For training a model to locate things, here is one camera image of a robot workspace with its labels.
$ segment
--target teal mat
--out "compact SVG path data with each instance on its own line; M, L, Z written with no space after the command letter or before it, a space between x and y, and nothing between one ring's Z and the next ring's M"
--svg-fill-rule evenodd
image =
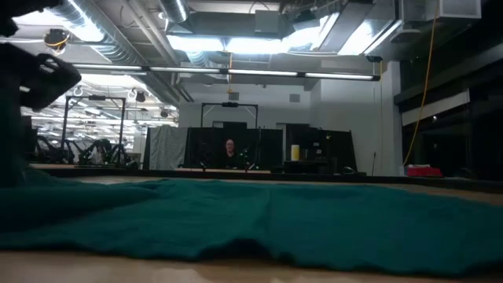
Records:
M503 260L503 208L375 186L164 180L91 185L33 171L0 190L0 249L200 260L240 243L297 266L457 276Z

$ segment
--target man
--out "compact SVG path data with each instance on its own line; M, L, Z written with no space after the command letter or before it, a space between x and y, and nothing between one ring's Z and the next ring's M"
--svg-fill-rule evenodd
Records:
M228 139L226 141L226 152L222 158L222 167L225 169L237 169L237 154L234 152L234 141Z

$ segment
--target wooden floor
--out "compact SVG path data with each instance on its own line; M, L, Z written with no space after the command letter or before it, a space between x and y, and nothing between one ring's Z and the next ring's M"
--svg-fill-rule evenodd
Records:
M157 178L94 177L83 182L141 182ZM471 193L423 186L389 185L416 193L461 197L503 205L500 195ZM280 263L252 260L219 260L204 263L184 263L166 260L140 260L113 256L98 256L68 252L0 252L0 283L447 283L503 282L503 274L440 279L427 277L397 277L386 274L335 272L300 269Z

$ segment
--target wall vent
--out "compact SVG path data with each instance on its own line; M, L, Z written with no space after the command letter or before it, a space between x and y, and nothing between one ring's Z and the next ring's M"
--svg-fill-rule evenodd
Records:
M300 94L290 94L291 103L300 103Z
M239 93L232 92L229 94L229 101L239 101Z
M435 17L436 3L437 0L427 0L426 20L432 20ZM480 0L440 0L440 19L480 19L481 17Z

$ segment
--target black partition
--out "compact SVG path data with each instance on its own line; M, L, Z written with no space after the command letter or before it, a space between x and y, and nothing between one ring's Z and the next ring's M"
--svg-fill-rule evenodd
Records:
M243 163L254 164L254 169L268 169L281 165L281 130L189 128L185 150L184 167L221 168L225 154L225 144L232 139L235 153Z
M287 125L286 152L300 147L300 162L323 162L329 173L341 173L345 167L358 171L350 131L322 130L307 125Z

